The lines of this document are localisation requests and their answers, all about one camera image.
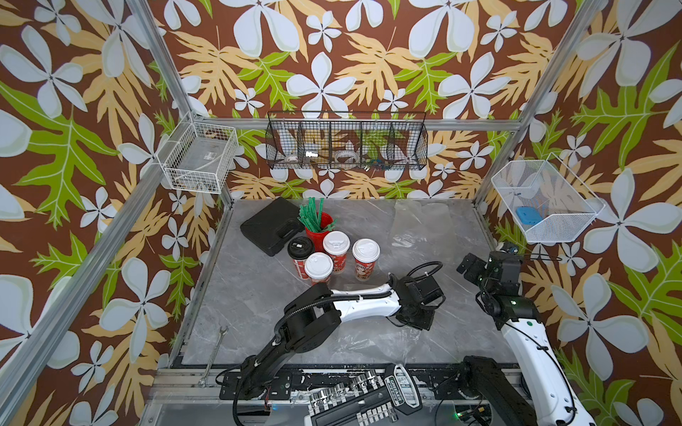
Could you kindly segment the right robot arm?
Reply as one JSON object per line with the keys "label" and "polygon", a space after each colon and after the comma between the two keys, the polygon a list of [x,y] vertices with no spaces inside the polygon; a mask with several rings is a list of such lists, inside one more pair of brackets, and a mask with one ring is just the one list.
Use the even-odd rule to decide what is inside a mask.
{"label": "right robot arm", "polygon": [[552,350],[535,303],[520,294],[522,264],[518,248],[505,243],[485,259],[467,254],[456,270],[478,288],[475,301],[511,347],[530,400],[484,357],[465,358],[462,385],[486,399],[506,425],[593,425]]}

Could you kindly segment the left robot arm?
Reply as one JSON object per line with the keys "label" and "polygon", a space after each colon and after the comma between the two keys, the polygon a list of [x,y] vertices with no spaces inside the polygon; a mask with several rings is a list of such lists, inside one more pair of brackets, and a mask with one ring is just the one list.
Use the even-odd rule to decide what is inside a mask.
{"label": "left robot arm", "polygon": [[371,289],[344,291],[320,283],[289,303],[273,337],[240,366],[236,399],[259,397],[296,354],[320,347],[342,324],[366,318],[393,318],[400,326],[428,331],[446,296],[432,275],[405,276]]}

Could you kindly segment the clear plastic carrier bag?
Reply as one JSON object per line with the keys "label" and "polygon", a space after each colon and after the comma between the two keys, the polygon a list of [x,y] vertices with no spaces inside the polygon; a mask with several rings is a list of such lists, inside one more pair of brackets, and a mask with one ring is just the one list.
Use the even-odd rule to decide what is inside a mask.
{"label": "clear plastic carrier bag", "polygon": [[380,317],[342,324],[315,356],[330,364],[446,363],[460,358],[438,334]]}

